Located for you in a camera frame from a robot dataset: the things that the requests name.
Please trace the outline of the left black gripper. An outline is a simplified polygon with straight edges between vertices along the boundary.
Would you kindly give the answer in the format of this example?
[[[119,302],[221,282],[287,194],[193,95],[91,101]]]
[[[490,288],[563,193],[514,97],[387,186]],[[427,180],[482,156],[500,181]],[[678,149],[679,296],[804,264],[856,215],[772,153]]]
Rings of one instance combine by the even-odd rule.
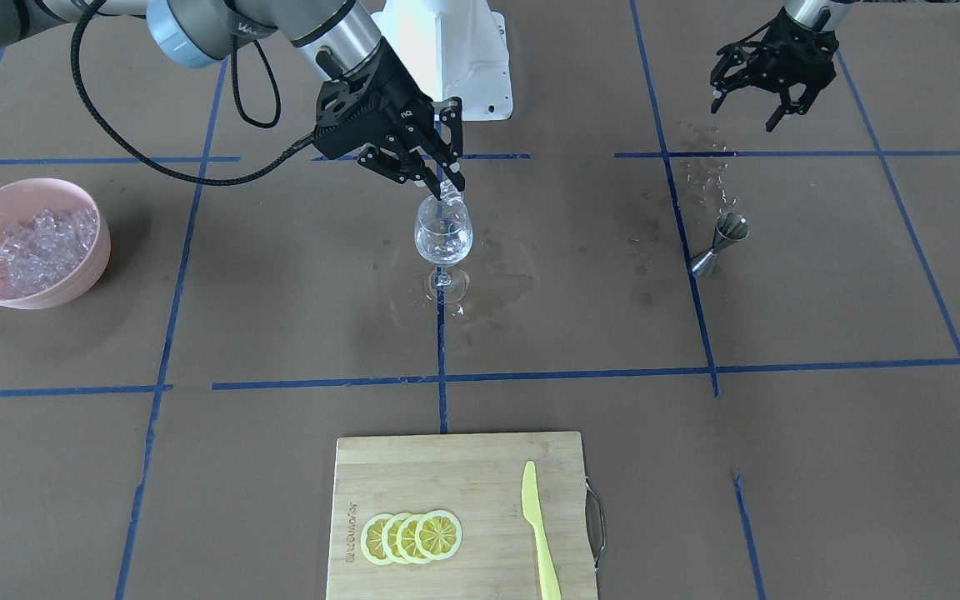
[[[835,79],[838,45],[832,30],[805,27],[786,15],[773,17],[751,37],[717,50],[717,64],[710,72],[710,113],[716,114],[731,92],[743,88],[777,93],[777,109],[765,124],[772,133],[785,115],[808,113],[820,91]],[[795,87],[802,92],[792,98]]]

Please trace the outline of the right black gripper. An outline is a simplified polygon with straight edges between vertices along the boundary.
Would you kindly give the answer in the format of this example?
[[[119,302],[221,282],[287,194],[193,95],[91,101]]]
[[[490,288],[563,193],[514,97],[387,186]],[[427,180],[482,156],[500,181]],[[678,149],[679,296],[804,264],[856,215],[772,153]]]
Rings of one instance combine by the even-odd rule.
[[[427,187],[439,198],[441,179],[424,161],[426,153],[458,193],[466,189],[458,163],[463,155],[463,98],[435,102],[424,94],[384,38],[357,71],[324,81],[312,136],[315,148],[327,158],[362,147],[359,166],[400,185]]]

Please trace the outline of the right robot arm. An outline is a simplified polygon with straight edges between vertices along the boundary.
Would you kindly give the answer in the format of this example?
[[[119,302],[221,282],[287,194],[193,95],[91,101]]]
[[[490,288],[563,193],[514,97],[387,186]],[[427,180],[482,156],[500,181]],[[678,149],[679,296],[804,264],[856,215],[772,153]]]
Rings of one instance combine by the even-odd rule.
[[[153,161],[117,132],[85,90],[80,48],[98,17],[145,20],[168,58],[187,68],[228,60],[240,47],[282,34],[318,73],[315,128],[266,167],[236,178],[190,176]],[[388,181],[418,183],[434,195],[449,181],[463,193],[462,102],[427,95],[358,1],[0,1],[0,49],[61,24],[72,24],[69,61],[87,112],[119,147],[171,178],[203,186],[243,185],[263,178],[303,149],[336,159],[357,152],[359,166]]]

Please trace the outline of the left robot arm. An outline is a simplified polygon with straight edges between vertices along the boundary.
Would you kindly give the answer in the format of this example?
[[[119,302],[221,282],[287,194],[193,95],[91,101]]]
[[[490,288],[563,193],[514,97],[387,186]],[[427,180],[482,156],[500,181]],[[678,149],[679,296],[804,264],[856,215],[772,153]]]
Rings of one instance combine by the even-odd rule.
[[[804,115],[837,76],[837,27],[853,1],[785,1],[757,31],[717,50],[710,72],[710,113],[732,92],[758,88],[778,97],[766,121],[773,132],[786,115]]]

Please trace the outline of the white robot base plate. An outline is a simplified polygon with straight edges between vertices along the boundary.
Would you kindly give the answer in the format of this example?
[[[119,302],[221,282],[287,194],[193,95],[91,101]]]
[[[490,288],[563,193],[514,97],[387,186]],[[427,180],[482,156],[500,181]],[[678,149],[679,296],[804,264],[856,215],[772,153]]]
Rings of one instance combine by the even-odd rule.
[[[371,16],[431,99],[461,98],[469,122],[512,117],[506,19],[488,1],[387,1]]]

